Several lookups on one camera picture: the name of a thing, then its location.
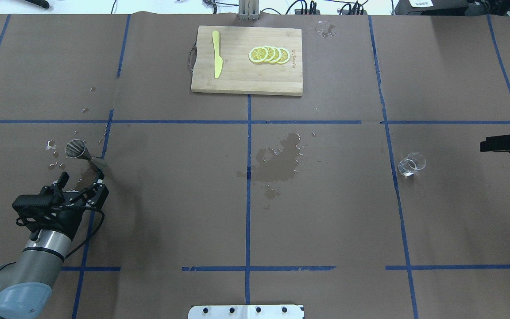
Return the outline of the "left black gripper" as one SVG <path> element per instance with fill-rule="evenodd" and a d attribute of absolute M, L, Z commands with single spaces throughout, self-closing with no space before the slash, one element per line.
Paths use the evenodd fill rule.
<path fill-rule="evenodd" d="M 63 171 L 55 182 L 57 192 L 62 192 L 70 179 L 69 174 Z M 102 227 L 105 220 L 103 206 L 109 195 L 109 190 L 103 185 L 104 173 L 98 171 L 92 184 L 81 191 L 65 192 L 60 195 L 62 203 L 55 206 L 51 211 L 30 210 L 30 239 L 36 240 L 41 230 L 52 230 L 66 235 L 70 240 L 75 238 L 77 229 L 85 212 L 94 212 L 100 215 L 100 221 L 94 226 L 85 242 L 91 240 Z M 50 195 L 51 191 L 44 191 L 42 195 Z"/>

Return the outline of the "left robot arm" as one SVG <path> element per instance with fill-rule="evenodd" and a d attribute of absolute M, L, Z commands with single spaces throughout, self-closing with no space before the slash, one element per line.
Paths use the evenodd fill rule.
<path fill-rule="evenodd" d="M 30 231 L 19 259 L 0 265 L 0 319 L 35 319 L 44 310 L 72 247 L 85 212 L 105 216 L 109 190 L 103 170 L 80 190 L 65 190 L 69 174 L 44 186 L 38 194 L 20 195 L 12 203 L 16 224 Z"/>

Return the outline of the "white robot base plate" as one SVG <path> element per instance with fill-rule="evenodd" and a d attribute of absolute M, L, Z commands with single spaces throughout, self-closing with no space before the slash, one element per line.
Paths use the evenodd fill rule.
<path fill-rule="evenodd" d="M 304 319 L 303 305 L 197 305 L 188 312 L 189 319 Z"/>

